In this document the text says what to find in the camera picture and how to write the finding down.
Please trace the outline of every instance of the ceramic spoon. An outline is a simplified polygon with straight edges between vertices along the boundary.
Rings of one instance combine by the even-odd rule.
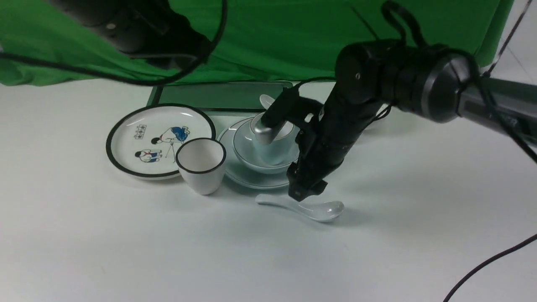
[[[325,202],[321,204],[301,204],[291,199],[259,194],[256,202],[260,205],[275,205],[300,213],[318,222],[330,222],[343,213],[342,202]]]
[[[261,106],[265,108],[265,110],[269,109],[270,105],[274,103],[274,99],[271,96],[268,95],[260,95],[259,101],[261,102]]]

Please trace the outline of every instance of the cartoon illustration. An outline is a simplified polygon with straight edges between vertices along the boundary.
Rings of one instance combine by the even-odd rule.
[[[147,125],[138,125],[136,127],[136,134],[134,135],[135,140],[143,139],[143,135],[146,133]]]
[[[138,157],[145,163],[157,162],[162,157],[162,150],[142,150],[134,153],[134,156]]]
[[[188,127],[171,127],[168,128],[164,133],[162,133],[161,136],[158,138],[153,138],[151,140],[151,143],[153,145],[156,145],[158,143],[167,142],[170,144],[170,147],[168,148],[168,152],[166,153],[166,156],[164,158],[167,158],[170,154],[170,150],[173,151],[173,162],[175,162],[175,148],[173,147],[173,144],[176,142],[184,143],[188,135],[190,134],[190,131],[188,131]]]

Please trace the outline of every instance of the white teacup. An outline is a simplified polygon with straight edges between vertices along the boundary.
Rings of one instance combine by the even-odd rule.
[[[181,176],[194,192],[213,193],[220,187],[226,172],[226,148],[210,138],[184,143],[175,154]]]
[[[250,121],[250,131],[252,134],[255,133],[254,127],[263,116],[263,113],[256,115]],[[270,165],[277,165],[284,161],[289,156],[289,151],[295,143],[296,135],[298,134],[299,128],[295,125],[286,122],[281,128],[280,132],[272,143],[264,145],[258,142],[256,139],[253,140],[253,147],[256,152],[259,154],[261,160]]]

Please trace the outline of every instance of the blue shirt figure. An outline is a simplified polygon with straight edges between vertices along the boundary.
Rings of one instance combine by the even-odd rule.
[[[190,134],[190,131],[188,131],[188,127],[171,127],[166,130],[166,132],[162,133],[161,136],[158,138],[153,138],[151,140],[151,143],[153,145],[156,145],[161,142],[167,142],[170,144],[173,144],[174,142],[184,142],[186,138],[188,138],[188,135]]]

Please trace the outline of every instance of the cup with black rim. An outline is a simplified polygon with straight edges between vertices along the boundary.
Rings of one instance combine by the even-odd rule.
[[[226,148],[214,139],[193,139],[177,150],[175,162],[188,186],[198,194],[208,195],[222,184]]]

